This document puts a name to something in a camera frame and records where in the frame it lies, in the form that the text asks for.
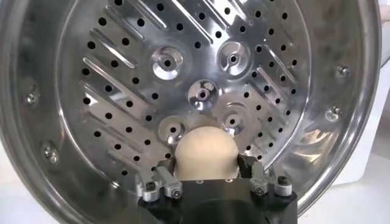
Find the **metal rim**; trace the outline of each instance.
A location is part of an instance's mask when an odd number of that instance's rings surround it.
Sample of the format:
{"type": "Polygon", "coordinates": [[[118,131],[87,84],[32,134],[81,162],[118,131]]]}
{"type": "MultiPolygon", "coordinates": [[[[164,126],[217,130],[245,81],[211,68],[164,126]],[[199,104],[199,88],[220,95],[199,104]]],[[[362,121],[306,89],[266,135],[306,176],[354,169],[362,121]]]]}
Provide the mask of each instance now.
{"type": "MultiPolygon", "coordinates": [[[[21,18],[18,17],[18,15],[23,14],[25,10],[27,10],[28,3],[21,2],[21,1],[3,1],[0,5],[0,15],[2,21],[4,23],[1,24],[0,32],[2,34],[2,40],[10,41],[10,43],[7,45],[7,47],[2,47],[1,49],[1,63],[2,68],[4,68],[2,72],[3,80],[6,80],[6,83],[9,81],[9,75],[13,75],[16,72],[16,68],[14,68],[13,64],[11,64],[11,52],[13,51],[13,47],[18,46],[18,43],[15,40],[18,40],[18,35],[20,34],[20,27],[18,26],[7,26],[7,21],[20,21],[21,18]]],[[[365,72],[370,72],[372,77],[375,80],[370,81],[370,85],[368,85],[365,88],[365,93],[361,94],[359,98],[359,103],[361,105],[361,108],[356,108],[354,111],[355,116],[359,116],[359,114],[368,114],[369,109],[372,105],[372,102],[374,100],[374,92],[375,92],[375,86],[377,82],[377,75],[379,64],[379,54],[375,54],[374,52],[380,48],[380,22],[379,22],[379,16],[378,16],[378,7],[376,4],[371,4],[366,1],[360,1],[360,13],[362,14],[361,20],[363,23],[363,30],[364,33],[370,33],[372,36],[369,36],[371,39],[366,39],[363,42],[364,45],[364,53],[365,58],[364,61],[366,63],[362,63],[362,65],[370,65],[369,68],[364,68],[365,72]],[[371,15],[367,18],[375,18],[374,20],[369,19],[363,19],[364,15],[371,15]]],[[[11,86],[2,86],[1,88],[2,96],[8,96],[11,93],[11,86]]],[[[76,220],[83,220],[86,223],[89,223],[82,214],[79,213],[79,211],[76,211],[71,205],[69,205],[66,201],[64,201],[63,198],[58,198],[58,192],[55,188],[52,187],[50,182],[42,175],[42,170],[40,168],[40,165],[36,162],[34,157],[28,152],[24,151],[22,149],[31,149],[33,148],[29,145],[29,140],[27,136],[20,135],[22,133],[23,125],[21,121],[19,121],[16,117],[18,114],[17,106],[11,101],[11,99],[8,99],[6,97],[2,97],[1,102],[1,125],[2,125],[2,141],[4,143],[4,148],[6,149],[7,154],[9,155],[14,167],[18,171],[18,174],[21,176],[23,181],[25,182],[26,186],[28,186],[29,190],[33,192],[33,195],[38,197],[38,200],[42,202],[44,206],[46,206],[48,211],[52,211],[51,208],[56,208],[57,204],[60,203],[64,208],[66,208],[66,211],[63,211],[63,213],[60,213],[60,216],[66,220],[67,222],[76,222],[76,220]],[[33,161],[31,164],[23,163],[24,161],[33,161]],[[19,164],[25,164],[24,167],[18,167],[19,164]],[[42,188],[41,183],[46,183],[45,187],[42,188]]],[[[342,152],[340,153],[340,157],[333,158],[331,161],[331,171],[329,173],[324,173],[323,176],[318,177],[318,180],[321,180],[323,178],[326,179],[326,181],[323,181],[321,183],[313,184],[310,187],[310,190],[305,194],[305,196],[301,197],[300,199],[300,207],[299,207],[299,214],[302,214],[304,210],[310,207],[312,203],[315,202],[315,200],[321,196],[321,194],[326,190],[326,188],[329,187],[329,185],[333,182],[333,180],[336,178],[337,174],[341,171],[341,168],[346,163],[347,159],[353,152],[353,149],[355,148],[358,139],[360,137],[361,132],[363,131],[363,127],[367,121],[367,116],[364,117],[364,119],[359,119],[357,123],[354,124],[354,128],[348,129],[348,131],[351,130],[358,130],[358,134],[352,135],[350,133],[346,133],[344,136],[347,138],[342,138],[342,143],[339,145],[342,152]]],[[[283,158],[277,161],[277,163],[283,163],[283,158]]]]}

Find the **metal bracket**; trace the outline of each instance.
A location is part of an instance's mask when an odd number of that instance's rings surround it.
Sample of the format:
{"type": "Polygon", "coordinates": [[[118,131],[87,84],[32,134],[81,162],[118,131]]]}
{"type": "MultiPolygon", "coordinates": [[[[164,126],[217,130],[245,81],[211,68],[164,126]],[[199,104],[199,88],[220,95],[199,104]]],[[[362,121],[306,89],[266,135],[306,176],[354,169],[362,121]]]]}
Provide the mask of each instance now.
{"type": "Polygon", "coordinates": [[[174,178],[166,167],[157,167],[155,176],[147,169],[138,172],[136,176],[137,196],[144,201],[157,201],[160,198],[162,187],[165,196],[169,198],[178,199],[182,196],[182,182],[174,178]]]}
{"type": "Polygon", "coordinates": [[[182,196],[182,182],[174,178],[165,167],[157,167],[156,177],[158,180],[161,180],[165,196],[174,199],[182,196]]]}
{"type": "Polygon", "coordinates": [[[257,196],[263,196],[268,193],[268,178],[264,174],[264,166],[256,161],[252,166],[252,178],[249,180],[251,191],[257,196]]]}
{"type": "Polygon", "coordinates": [[[136,194],[146,202],[157,201],[160,198],[160,187],[157,181],[153,180],[153,174],[142,169],[135,178],[136,194]]]}

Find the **shiny metal surface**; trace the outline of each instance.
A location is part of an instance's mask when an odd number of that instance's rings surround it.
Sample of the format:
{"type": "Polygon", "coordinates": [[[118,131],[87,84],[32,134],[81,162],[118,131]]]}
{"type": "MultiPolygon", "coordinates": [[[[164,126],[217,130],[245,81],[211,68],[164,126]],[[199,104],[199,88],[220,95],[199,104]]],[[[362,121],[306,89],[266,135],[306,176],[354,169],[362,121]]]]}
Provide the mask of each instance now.
{"type": "Polygon", "coordinates": [[[359,140],[380,61],[368,0],[3,0],[0,21],[4,147],[71,223],[137,223],[137,170],[205,125],[282,166],[302,213],[359,140]]]}

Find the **circular hole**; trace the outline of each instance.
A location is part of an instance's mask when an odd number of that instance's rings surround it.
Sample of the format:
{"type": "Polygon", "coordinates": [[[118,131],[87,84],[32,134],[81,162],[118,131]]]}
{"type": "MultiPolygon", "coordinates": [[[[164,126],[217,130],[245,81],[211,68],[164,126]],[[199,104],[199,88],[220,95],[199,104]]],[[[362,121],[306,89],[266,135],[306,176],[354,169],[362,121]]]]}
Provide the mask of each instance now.
{"type": "Polygon", "coordinates": [[[112,114],[111,114],[111,113],[106,113],[106,114],[105,114],[105,118],[111,119],[111,118],[112,118],[112,114]]]}
{"type": "Polygon", "coordinates": [[[220,31],[215,32],[216,38],[220,38],[222,36],[222,33],[220,31]]]}
{"type": "Polygon", "coordinates": [[[199,41],[195,42],[195,48],[199,49],[201,47],[201,43],[199,41]]]}
{"type": "Polygon", "coordinates": [[[132,106],[133,106],[133,102],[132,102],[131,100],[128,100],[128,101],[126,102],[126,106],[127,106],[127,107],[132,107],[132,106]]]}
{"type": "Polygon", "coordinates": [[[132,82],[133,82],[134,84],[139,84],[140,79],[135,77],[135,78],[133,78],[132,82]]]}
{"type": "Polygon", "coordinates": [[[83,103],[88,105],[88,104],[91,103],[91,99],[86,97],[86,98],[83,99],[83,103]]]}
{"type": "Polygon", "coordinates": [[[201,13],[199,14],[199,19],[200,19],[200,20],[203,20],[203,19],[205,19],[205,17],[206,17],[206,16],[205,16],[205,14],[204,14],[204,13],[202,13],[202,12],[201,12],[201,13]]]}
{"type": "Polygon", "coordinates": [[[170,60],[165,60],[164,61],[164,65],[167,66],[167,67],[170,67],[171,61],[170,60]]]}
{"type": "Polygon", "coordinates": [[[261,12],[260,11],[256,11],[255,12],[255,16],[256,16],[256,18],[260,18],[261,17],[261,12]]]}
{"type": "Polygon", "coordinates": [[[200,98],[204,98],[204,97],[206,97],[206,93],[205,93],[205,92],[201,92],[201,93],[199,94],[199,96],[200,96],[200,98]]]}
{"type": "Polygon", "coordinates": [[[122,5],[123,4],[123,1],[122,0],[115,0],[114,3],[116,5],[122,5]]]}
{"type": "Polygon", "coordinates": [[[96,131],[93,133],[93,136],[98,138],[98,137],[102,136],[102,133],[100,133],[99,131],[96,131]]]}
{"type": "Polygon", "coordinates": [[[83,70],[81,70],[82,74],[83,75],[89,75],[90,74],[90,70],[88,68],[83,68],[83,70]]]}
{"type": "Polygon", "coordinates": [[[236,62],[236,61],[237,61],[236,56],[231,56],[231,57],[230,57],[230,61],[231,61],[231,62],[236,62]]]}
{"type": "Polygon", "coordinates": [[[138,19],[136,23],[137,23],[140,27],[145,26],[145,20],[143,20],[143,19],[138,19]]]}
{"type": "Polygon", "coordinates": [[[181,24],[181,23],[178,23],[177,25],[176,25],[176,29],[177,30],[183,30],[183,24],[181,24]]]}
{"type": "Polygon", "coordinates": [[[105,25],[107,25],[107,21],[106,21],[105,18],[103,18],[103,17],[100,17],[99,20],[98,20],[98,22],[99,22],[99,25],[100,25],[100,26],[105,26],[105,25]]]}
{"type": "Polygon", "coordinates": [[[104,89],[105,89],[107,92],[111,92],[111,91],[112,91],[112,86],[107,85],[107,86],[104,87],[104,89]]]}
{"type": "Polygon", "coordinates": [[[241,33],[244,33],[244,32],[246,31],[245,26],[241,26],[241,27],[239,28],[239,31],[240,31],[241,33]]]}
{"type": "Polygon", "coordinates": [[[118,65],[119,65],[119,63],[118,63],[116,60],[112,60],[112,61],[111,61],[111,66],[112,66],[113,68],[118,67],[118,65]]]}
{"type": "Polygon", "coordinates": [[[257,46],[257,47],[256,47],[256,52],[260,53],[261,50],[262,50],[261,46],[257,46]]]}
{"type": "Polygon", "coordinates": [[[89,42],[87,43],[87,46],[88,46],[89,49],[95,49],[95,48],[96,48],[95,43],[92,42],[92,41],[89,41],[89,42]]]}
{"type": "Polygon", "coordinates": [[[147,115],[147,116],[145,117],[145,120],[147,120],[147,121],[151,121],[151,120],[152,120],[152,116],[150,116],[150,115],[147,115]]]}
{"type": "Polygon", "coordinates": [[[125,46],[129,45],[129,44],[130,44],[129,39],[127,39],[126,37],[123,38],[123,39],[122,39],[122,44],[125,45],[125,46]]]}
{"type": "Polygon", "coordinates": [[[157,99],[158,99],[158,94],[157,94],[157,93],[153,93],[153,94],[152,94],[152,98],[153,98],[154,100],[157,100],[157,99]]]}
{"type": "Polygon", "coordinates": [[[162,3],[158,3],[158,4],[157,4],[157,10],[158,10],[158,11],[164,10],[164,5],[163,5],[162,3]]]}

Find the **bolt head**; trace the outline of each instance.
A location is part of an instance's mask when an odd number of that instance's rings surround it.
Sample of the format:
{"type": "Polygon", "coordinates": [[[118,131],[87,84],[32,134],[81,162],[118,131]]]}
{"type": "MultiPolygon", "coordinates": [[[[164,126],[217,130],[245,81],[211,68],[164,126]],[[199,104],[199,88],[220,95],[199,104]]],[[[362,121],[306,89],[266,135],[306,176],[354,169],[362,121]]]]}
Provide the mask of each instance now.
{"type": "Polygon", "coordinates": [[[334,106],[332,109],[331,109],[332,113],[334,114],[339,114],[340,113],[340,107],[337,107],[337,106],[334,106]]]}
{"type": "Polygon", "coordinates": [[[339,74],[341,75],[341,76],[347,76],[347,75],[349,75],[349,68],[348,67],[346,67],[346,66],[342,66],[342,67],[339,67],[339,74]]]}
{"type": "Polygon", "coordinates": [[[172,197],[178,199],[182,196],[182,193],[179,190],[176,190],[172,193],[172,197]]]}
{"type": "Polygon", "coordinates": [[[256,187],[255,188],[255,194],[257,196],[263,196],[265,194],[264,190],[261,187],[256,187]]]}

